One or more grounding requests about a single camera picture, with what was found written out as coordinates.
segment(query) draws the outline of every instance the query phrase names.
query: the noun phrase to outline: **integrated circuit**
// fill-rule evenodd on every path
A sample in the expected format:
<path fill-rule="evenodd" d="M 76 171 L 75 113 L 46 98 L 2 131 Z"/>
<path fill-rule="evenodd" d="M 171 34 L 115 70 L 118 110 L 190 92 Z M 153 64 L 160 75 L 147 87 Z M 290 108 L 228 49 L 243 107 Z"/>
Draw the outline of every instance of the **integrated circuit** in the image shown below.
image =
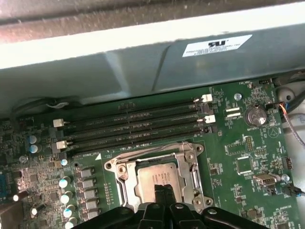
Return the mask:
<path fill-rule="evenodd" d="M 58 194 L 57 194 L 57 192 L 52 192 L 52 193 L 50 194 L 50 198 L 51 198 L 52 201 L 58 200 Z"/>
<path fill-rule="evenodd" d="M 30 175 L 30 181 L 31 182 L 36 182 L 38 181 L 38 176 L 35 174 L 35 175 Z"/>
<path fill-rule="evenodd" d="M 99 211 L 98 210 L 96 210 L 96 211 L 90 211 L 89 213 L 88 213 L 88 219 L 92 219 L 92 218 L 94 218 L 94 217 L 97 217 L 99 215 Z"/>
<path fill-rule="evenodd" d="M 281 223 L 276 225 L 276 229 L 289 229 L 289 223 Z"/>
<path fill-rule="evenodd" d="M 92 168 L 86 168 L 86 169 L 83 169 L 81 171 L 81 177 L 84 178 L 84 177 L 91 177 L 92 176 L 92 173 L 93 173 L 93 169 Z"/>
<path fill-rule="evenodd" d="M 239 157 L 236 160 L 236 169 L 239 175 L 252 172 L 252 163 L 249 156 Z"/>
<path fill-rule="evenodd" d="M 89 187 L 93 187 L 93 186 L 94 186 L 94 179 L 88 179 L 88 180 L 84 180 L 82 182 L 83 188 L 89 188 Z"/>
<path fill-rule="evenodd" d="M 98 200 L 90 200 L 86 202 L 86 208 L 87 209 L 98 208 Z"/>
<path fill-rule="evenodd" d="M 40 222 L 39 222 L 39 226 L 40 227 L 47 227 L 48 226 L 48 222 L 47 222 L 47 220 L 46 219 L 44 219 L 44 220 L 41 220 Z"/>
<path fill-rule="evenodd" d="M 84 192 L 84 197 L 85 197 L 85 199 L 95 198 L 95 197 L 96 197 L 95 190 L 92 189 L 92 190 L 87 190 L 87 191 L 85 191 L 85 192 Z"/>
<path fill-rule="evenodd" d="M 249 218 L 254 219 L 257 217 L 257 211 L 256 209 L 251 209 L 247 211 L 247 215 Z"/>

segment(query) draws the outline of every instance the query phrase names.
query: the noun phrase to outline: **white label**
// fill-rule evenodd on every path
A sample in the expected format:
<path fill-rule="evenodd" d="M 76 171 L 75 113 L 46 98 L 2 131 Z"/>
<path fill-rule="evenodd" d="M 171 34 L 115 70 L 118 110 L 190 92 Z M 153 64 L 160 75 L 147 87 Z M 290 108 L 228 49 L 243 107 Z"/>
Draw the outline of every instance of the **white label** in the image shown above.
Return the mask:
<path fill-rule="evenodd" d="M 182 57 L 235 50 L 242 46 L 250 37 L 252 37 L 252 35 L 188 44 Z"/>

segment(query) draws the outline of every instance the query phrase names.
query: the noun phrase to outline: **wire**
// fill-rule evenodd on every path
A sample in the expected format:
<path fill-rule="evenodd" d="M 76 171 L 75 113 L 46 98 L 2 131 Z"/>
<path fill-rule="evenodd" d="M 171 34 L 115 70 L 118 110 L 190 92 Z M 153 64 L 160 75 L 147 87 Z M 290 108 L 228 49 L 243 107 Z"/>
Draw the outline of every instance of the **wire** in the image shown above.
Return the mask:
<path fill-rule="evenodd" d="M 65 106 L 73 106 L 78 107 L 82 106 L 81 103 L 78 102 L 78 97 L 76 96 L 68 96 L 63 98 L 50 98 L 45 97 L 41 99 L 34 100 L 27 104 L 14 106 L 10 113 L 10 121 L 13 129 L 18 133 L 20 132 L 20 124 L 17 118 L 22 115 L 25 111 L 30 109 L 45 105 L 49 108 L 53 109 L 62 109 Z"/>
<path fill-rule="evenodd" d="M 284 108 L 284 106 L 282 104 L 279 104 L 280 107 L 283 110 L 283 116 L 284 119 L 287 121 L 288 127 L 290 128 L 291 132 L 293 133 L 293 135 L 295 136 L 295 138 L 297 139 L 297 141 L 302 145 L 302 147 L 305 149 L 305 142 L 300 138 L 300 136 L 298 135 L 298 133 L 296 132 L 295 128 L 292 126 L 292 123 L 289 119 L 289 116 L 287 114 L 286 109 Z"/>
<path fill-rule="evenodd" d="M 282 104 L 280 104 L 280 107 L 282 108 L 284 114 L 287 114 L 287 111 L 286 111 L 286 109 L 284 108 L 284 106 Z"/>

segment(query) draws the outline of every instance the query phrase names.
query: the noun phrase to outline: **connector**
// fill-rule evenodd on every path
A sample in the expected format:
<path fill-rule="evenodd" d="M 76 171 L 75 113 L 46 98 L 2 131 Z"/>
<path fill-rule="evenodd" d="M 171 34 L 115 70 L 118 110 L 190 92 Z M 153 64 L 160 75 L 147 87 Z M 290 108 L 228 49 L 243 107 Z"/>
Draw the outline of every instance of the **connector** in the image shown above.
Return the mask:
<path fill-rule="evenodd" d="M 68 147 L 67 141 L 60 141 L 56 143 L 56 148 L 57 149 L 65 149 Z"/>
<path fill-rule="evenodd" d="M 54 126 L 54 127 L 62 127 L 62 126 L 64 126 L 64 125 L 65 125 L 65 122 L 63 121 L 62 118 L 60 118 L 60 119 L 54 119 L 54 120 L 53 120 L 53 126 Z"/>
<path fill-rule="evenodd" d="M 288 185 L 282 188 L 282 191 L 288 195 L 288 196 L 292 196 L 292 197 L 300 197 L 300 196 L 304 196 L 305 193 L 298 187 L 295 187 L 293 185 Z"/>
<path fill-rule="evenodd" d="M 202 102 L 204 102 L 204 103 L 212 102 L 213 101 L 212 94 L 203 94 L 201 96 L 201 98 L 202 98 Z"/>
<path fill-rule="evenodd" d="M 205 123 L 215 123 L 216 119 L 215 119 L 215 115 L 209 115 L 209 116 L 205 116 Z"/>

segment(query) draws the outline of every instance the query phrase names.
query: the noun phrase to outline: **screw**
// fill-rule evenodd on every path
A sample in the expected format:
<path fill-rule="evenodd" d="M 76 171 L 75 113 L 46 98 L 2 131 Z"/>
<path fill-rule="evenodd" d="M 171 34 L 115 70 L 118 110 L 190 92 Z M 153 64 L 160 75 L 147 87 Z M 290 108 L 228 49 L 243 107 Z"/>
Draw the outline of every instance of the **screw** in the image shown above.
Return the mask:
<path fill-rule="evenodd" d="M 28 158 L 26 156 L 20 156 L 19 157 L 19 162 L 20 163 L 26 163 L 28 161 Z"/>
<path fill-rule="evenodd" d="M 282 174 L 281 179 L 284 182 L 288 182 L 290 180 L 290 177 L 287 174 Z"/>
<path fill-rule="evenodd" d="M 176 204 L 176 208 L 177 209 L 183 209 L 183 205 L 182 204 Z"/>
<path fill-rule="evenodd" d="M 215 211 L 214 209 L 209 209 L 208 213 L 211 214 L 211 215 L 216 215 L 217 211 Z"/>
<path fill-rule="evenodd" d="M 236 101 L 239 101 L 239 100 L 242 99 L 242 95 L 241 95 L 240 93 L 236 93 L 236 94 L 234 95 L 234 99 L 235 99 Z"/>
<path fill-rule="evenodd" d="M 193 204 L 200 205 L 201 204 L 201 199 L 199 197 L 194 198 L 193 199 Z"/>
<path fill-rule="evenodd" d="M 125 166 L 119 166 L 118 171 L 119 171 L 119 174 L 124 174 L 126 172 L 126 167 Z"/>
<path fill-rule="evenodd" d="M 192 160 L 194 158 L 194 155 L 193 154 L 189 154 L 188 156 L 187 156 L 187 159 L 188 160 Z"/>

